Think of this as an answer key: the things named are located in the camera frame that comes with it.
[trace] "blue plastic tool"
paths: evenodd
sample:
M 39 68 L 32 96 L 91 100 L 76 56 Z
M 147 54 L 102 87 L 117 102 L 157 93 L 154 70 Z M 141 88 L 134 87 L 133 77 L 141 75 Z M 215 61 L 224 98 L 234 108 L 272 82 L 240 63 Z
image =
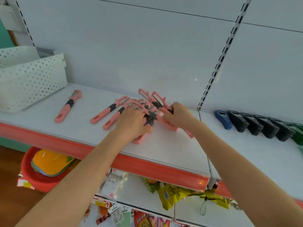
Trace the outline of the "blue plastic tool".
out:
M 214 115 L 222 123 L 226 130 L 230 130 L 232 128 L 232 123 L 225 111 L 217 110 L 214 112 Z

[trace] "person's left hand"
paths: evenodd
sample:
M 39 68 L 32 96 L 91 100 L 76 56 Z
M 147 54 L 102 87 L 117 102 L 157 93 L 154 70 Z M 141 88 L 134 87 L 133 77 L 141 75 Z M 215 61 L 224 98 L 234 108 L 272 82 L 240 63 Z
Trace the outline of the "person's left hand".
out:
M 143 126 L 144 113 L 141 110 L 135 110 L 134 107 L 129 107 L 124 110 L 116 122 L 115 131 L 127 142 L 153 131 L 152 126 Z

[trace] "person's right arm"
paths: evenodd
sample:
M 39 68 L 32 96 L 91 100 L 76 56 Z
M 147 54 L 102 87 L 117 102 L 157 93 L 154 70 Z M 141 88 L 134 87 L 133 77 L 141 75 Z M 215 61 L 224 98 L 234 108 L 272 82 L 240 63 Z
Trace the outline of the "person's right arm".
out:
M 164 120 L 192 133 L 211 160 L 231 195 L 250 221 L 259 226 L 303 226 L 303 210 L 250 161 L 197 120 L 180 103 Z

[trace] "barcode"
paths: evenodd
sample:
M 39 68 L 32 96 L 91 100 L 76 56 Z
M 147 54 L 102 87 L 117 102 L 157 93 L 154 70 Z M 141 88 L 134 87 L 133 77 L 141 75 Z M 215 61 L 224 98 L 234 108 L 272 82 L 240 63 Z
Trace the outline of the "barcode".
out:
M 169 195 L 168 195 L 168 193 L 166 192 L 166 190 L 164 191 L 163 195 L 164 195 L 165 200 L 167 201 L 167 200 L 169 199 Z

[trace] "hand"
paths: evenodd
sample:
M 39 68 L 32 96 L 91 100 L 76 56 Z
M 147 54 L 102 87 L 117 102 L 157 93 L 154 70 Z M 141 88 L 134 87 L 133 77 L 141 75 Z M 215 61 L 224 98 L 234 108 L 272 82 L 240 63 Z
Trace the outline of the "hand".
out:
M 152 126 L 143 126 L 144 115 L 142 111 L 129 107 L 117 119 L 115 131 L 127 142 L 145 133 L 151 133 L 153 131 Z
M 174 114 L 164 114 L 163 119 L 177 127 L 191 132 L 193 126 L 199 120 L 197 120 L 184 105 L 178 102 L 174 102 L 171 107 L 174 109 Z

